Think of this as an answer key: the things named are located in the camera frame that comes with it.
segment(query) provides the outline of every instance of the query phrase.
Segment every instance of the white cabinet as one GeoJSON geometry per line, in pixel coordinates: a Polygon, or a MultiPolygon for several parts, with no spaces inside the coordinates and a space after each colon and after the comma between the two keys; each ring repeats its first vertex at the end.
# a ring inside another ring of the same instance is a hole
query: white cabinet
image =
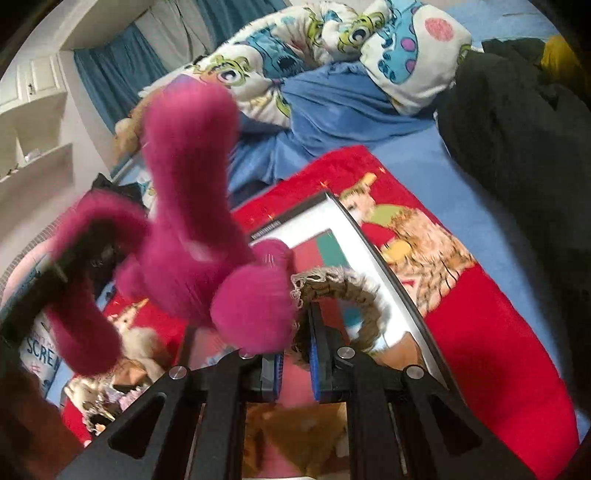
{"type": "Polygon", "coordinates": [[[0,113],[15,108],[24,100],[20,67],[8,70],[0,79],[0,113]]]}
{"type": "Polygon", "coordinates": [[[56,55],[10,68],[0,80],[0,179],[25,156],[60,146],[67,91],[56,55]]]}
{"type": "Polygon", "coordinates": [[[27,101],[65,92],[57,56],[41,57],[19,65],[20,81],[24,83],[27,101]]]}

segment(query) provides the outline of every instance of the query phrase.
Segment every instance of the metal screw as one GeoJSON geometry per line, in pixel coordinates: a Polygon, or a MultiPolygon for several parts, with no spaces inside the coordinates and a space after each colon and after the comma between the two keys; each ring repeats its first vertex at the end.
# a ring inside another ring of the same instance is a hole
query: metal screw
{"type": "Polygon", "coordinates": [[[423,370],[418,365],[411,365],[407,368],[406,374],[414,380],[419,380],[425,374],[425,370],[423,370]]]}
{"type": "Polygon", "coordinates": [[[187,369],[182,365],[176,365],[168,370],[168,376],[173,380],[180,380],[187,375],[187,369]]]}
{"type": "Polygon", "coordinates": [[[348,360],[355,356],[355,350],[353,350],[350,346],[342,346],[336,351],[336,354],[343,360],[348,360]]]}

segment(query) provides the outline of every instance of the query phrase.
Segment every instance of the teddy bear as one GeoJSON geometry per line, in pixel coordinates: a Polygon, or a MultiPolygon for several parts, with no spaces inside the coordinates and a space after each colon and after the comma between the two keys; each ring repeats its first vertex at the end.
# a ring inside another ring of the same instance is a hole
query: teddy bear
{"type": "Polygon", "coordinates": [[[125,155],[134,155],[141,148],[142,122],[144,112],[150,102],[157,97],[164,87],[152,90],[142,98],[135,108],[129,112],[129,116],[119,120],[115,124],[115,136],[113,138],[113,152],[115,164],[125,155]]]}

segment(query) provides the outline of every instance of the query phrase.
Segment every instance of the pillow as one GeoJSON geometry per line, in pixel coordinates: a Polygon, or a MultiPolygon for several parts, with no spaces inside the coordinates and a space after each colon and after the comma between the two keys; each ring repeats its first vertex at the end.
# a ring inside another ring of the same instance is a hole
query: pillow
{"type": "Polygon", "coordinates": [[[387,20],[361,48],[361,62],[396,110],[414,115],[449,86],[472,36],[447,13],[418,1],[376,0],[365,12],[373,11],[387,20]]]}

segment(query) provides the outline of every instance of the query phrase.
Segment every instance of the red blanket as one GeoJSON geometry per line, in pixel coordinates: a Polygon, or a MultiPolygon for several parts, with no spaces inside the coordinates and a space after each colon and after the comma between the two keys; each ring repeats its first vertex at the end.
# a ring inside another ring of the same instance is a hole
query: red blanket
{"type": "MultiPolygon", "coordinates": [[[[120,294],[116,294],[107,304],[103,313],[105,316],[122,313],[131,302],[125,300],[120,294]]],[[[137,315],[133,318],[134,327],[150,327],[156,331],[162,342],[166,345],[170,358],[177,356],[180,344],[183,341],[184,331],[187,324],[181,320],[173,319],[161,310],[158,310],[150,301],[142,306],[137,315]]],[[[64,410],[61,412],[61,420],[74,435],[84,443],[90,440],[91,436],[82,423],[82,413],[70,402],[66,401],[64,410]]]]}
{"type": "Polygon", "coordinates": [[[235,217],[251,231],[325,188],[341,196],[391,263],[474,414],[538,478],[554,479],[578,441],[550,357],[465,247],[364,147],[323,156],[235,217]]]}

